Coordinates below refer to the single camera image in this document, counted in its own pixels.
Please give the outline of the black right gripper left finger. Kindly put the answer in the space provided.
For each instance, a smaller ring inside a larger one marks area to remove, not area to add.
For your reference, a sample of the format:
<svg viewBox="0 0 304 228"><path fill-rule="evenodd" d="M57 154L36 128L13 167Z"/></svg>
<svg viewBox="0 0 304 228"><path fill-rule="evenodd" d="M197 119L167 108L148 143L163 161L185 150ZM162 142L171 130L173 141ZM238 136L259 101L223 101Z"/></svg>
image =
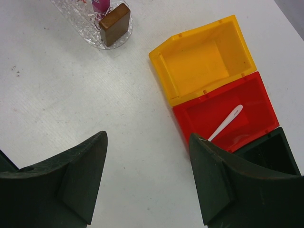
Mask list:
<svg viewBox="0 0 304 228"><path fill-rule="evenodd" d="M85 228L92 223L106 159L101 131L79 145L19 169L0 155L3 228Z"/></svg>

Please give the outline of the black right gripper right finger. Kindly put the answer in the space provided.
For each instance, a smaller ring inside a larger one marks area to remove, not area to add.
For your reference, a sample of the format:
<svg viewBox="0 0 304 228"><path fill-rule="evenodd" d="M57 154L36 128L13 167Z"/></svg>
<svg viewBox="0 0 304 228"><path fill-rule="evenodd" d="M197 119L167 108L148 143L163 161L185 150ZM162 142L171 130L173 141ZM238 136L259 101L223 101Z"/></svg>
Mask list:
<svg viewBox="0 0 304 228"><path fill-rule="evenodd" d="M189 140L202 220L209 228L301 228L304 179L229 153L200 135Z"/></svg>

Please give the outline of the clear textured acrylic tray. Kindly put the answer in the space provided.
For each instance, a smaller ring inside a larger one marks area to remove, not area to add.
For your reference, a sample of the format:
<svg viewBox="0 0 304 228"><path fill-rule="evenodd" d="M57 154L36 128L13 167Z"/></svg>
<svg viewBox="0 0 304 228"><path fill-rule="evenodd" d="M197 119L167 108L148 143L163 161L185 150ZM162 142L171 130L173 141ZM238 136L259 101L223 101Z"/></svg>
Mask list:
<svg viewBox="0 0 304 228"><path fill-rule="evenodd" d="M122 46L130 38L133 31L133 19L129 20L129 27L111 46L107 47L101 38L99 21L117 8L124 0L110 1L110 7L104 14L94 12L90 0L53 0L54 6L61 12L79 35L91 46L97 49L110 50Z"/></svg>

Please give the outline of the pink toothpaste tube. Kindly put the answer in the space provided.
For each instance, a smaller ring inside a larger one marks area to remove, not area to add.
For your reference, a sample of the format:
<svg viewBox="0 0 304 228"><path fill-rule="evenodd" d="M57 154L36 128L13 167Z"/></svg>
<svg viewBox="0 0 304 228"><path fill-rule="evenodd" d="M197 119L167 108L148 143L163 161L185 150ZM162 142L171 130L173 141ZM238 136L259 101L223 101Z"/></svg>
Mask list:
<svg viewBox="0 0 304 228"><path fill-rule="evenodd" d="M93 11L105 13L110 7L110 0L92 0Z"/></svg>

